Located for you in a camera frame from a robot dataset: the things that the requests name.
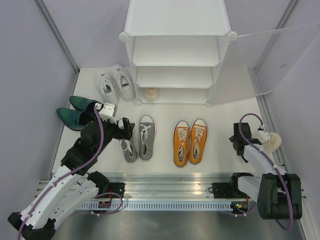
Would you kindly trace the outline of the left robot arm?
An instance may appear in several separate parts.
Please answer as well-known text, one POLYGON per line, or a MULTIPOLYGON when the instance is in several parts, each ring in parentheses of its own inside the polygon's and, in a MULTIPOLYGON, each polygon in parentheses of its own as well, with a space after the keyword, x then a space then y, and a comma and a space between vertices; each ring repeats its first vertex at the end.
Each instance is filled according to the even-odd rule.
POLYGON ((25 210, 8 217, 8 222, 18 230, 19 240, 50 240, 59 225, 90 199, 123 198, 123 184, 111 183, 98 171, 88 173, 112 139, 132 137, 135 124, 125 117, 122 123, 120 127, 110 120, 97 119, 85 125, 36 199, 25 210))

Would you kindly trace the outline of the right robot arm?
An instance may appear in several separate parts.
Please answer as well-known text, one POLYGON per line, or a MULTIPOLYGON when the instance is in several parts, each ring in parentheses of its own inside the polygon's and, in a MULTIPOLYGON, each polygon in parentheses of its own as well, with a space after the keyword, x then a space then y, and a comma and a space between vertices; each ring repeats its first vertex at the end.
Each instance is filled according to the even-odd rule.
POLYGON ((228 185, 229 194, 235 198, 243 194, 252 198, 264 220, 301 219, 301 180, 271 159, 271 154, 282 143, 280 135, 266 132, 262 127, 251 132, 250 125, 243 122, 234 123, 229 140, 236 154, 255 169, 255 174, 233 173, 228 185))

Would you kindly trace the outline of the beige lace sneaker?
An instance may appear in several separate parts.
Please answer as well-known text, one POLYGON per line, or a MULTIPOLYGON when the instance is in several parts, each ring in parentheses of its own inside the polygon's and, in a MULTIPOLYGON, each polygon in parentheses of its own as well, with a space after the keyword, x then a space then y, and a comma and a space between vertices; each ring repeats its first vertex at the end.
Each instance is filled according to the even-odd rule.
POLYGON ((276 132, 270 132, 270 139, 266 140, 262 145, 267 153, 275 152, 282 144, 281 136, 276 132))
POLYGON ((151 87, 144 88, 144 99, 147 102, 153 103, 153 102, 157 101, 158 98, 159 98, 158 88, 151 88, 151 87))

